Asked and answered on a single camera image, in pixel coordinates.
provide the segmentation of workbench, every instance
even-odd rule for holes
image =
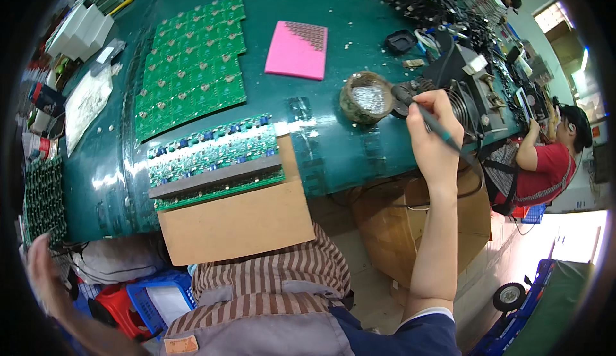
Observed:
[[[385,37],[409,29],[409,24],[380,0],[243,0],[247,19],[242,21],[242,29],[248,51],[239,60],[247,103],[139,145],[134,130],[134,96],[141,90],[143,66],[139,61],[149,52],[153,30],[163,19],[211,1],[135,0],[114,16],[115,25],[107,42],[115,37],[127,42],[126,49],[114,60],[123,68],[113,77],[113,91],[106,107],[70,158],[66,158],[64,139],[60,143],[60,153],[65,158],[62,185],[71,242],[159,229],[153,202],[147,195],[147,149],[158,142],[255,114],[269,113],[273,122],[289,122],[307,197],[416,168],[404,120],[389,115],[374,126],[353,125],[338,104],[343,81],[360,70],[376,72],[392,83],[409,81],[421,73],[421,68],[411,72],[402,67],[402,60],[422,57],[417,47],[404,57],[382,52]],[[323,81],[264,73],[277,21],[298,21],[329,29]],[[66,85],[64,95],[69,95],[88,67],[83,65]],[[504,110],[504,116],[508,129],[487,135],[484,144],[519,132],[509,109]]]

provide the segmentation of green circuit board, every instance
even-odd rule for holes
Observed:
[[[49,245],[55,246],[66,236],[64,203],[62,202],[62,158],[35,161],[26,169],[25,244],[49,232]]]
[[[146,57],[135,130],[143,142],[187,121],[246,102],[242,0],[214,1],[158,25]]]
[[[278,154],[276,133],[267,114],[245,118],[169,141],[148,151],[150,187]],[[155,199],[154,208],[177,208],[285,179],[280,167],[249,178],[206,187],[170,198]]]

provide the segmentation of black cap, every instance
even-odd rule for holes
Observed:
[[[560,115],[566,118],[569,123],[575,125],[577,135],[584,147],[592,146],[593,132],[590,129],[590,122],[588,122],[588,117],[584,110],[578,106],[563,106],[560,108]]]

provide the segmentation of window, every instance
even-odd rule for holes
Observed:
[[[567,10],[560,2],[554,2],[542,12],[536,14],[535,21],[539,24],[544,34],[555,28],[562,21],[567,22],[570,28],[574,27],[569,17],[567,17]]]

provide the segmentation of white box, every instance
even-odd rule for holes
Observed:
[[[58,32],[56,33],[56,37],[51,42],[47,53],[52,57],[56,57],[62,49],[67,44],[68,40],[73,36],[75,29],[80,24],[83,17],[86,15],[88,10],[81,4],[73,9],[71,13],[68,14],[68,18],[64,21]]]
[[[80,58],[83,62],[90,59],[94,54],[96,54],[98,50],[102,49],[103,45],[105,44],[105,39],[107,38],[107,35],[109,34],[109,31],[111,30],[113,24],[113,18],[111,17],[111,15],[107,15],[104,18],[100,27],[96,30],[96,34],[94,34],[94,36],[92,37],[92,41],[90,43],[90,46],[88,47],[88,50],[86,50],[80,55]]]
[[[81,22],[75,29],[73,35],[62,49],[62,53],[66,57],[69,57],[72,60],[76,60],[83,52],[88,50],[90,45],[85,42],[86,34],[88,34],[88,31],[90,30],[92,22],[94,22],[96,19],[100,20],[102,16],[103,14],[95,5],[92,5],[88,8],[86,14],[81,19]]]

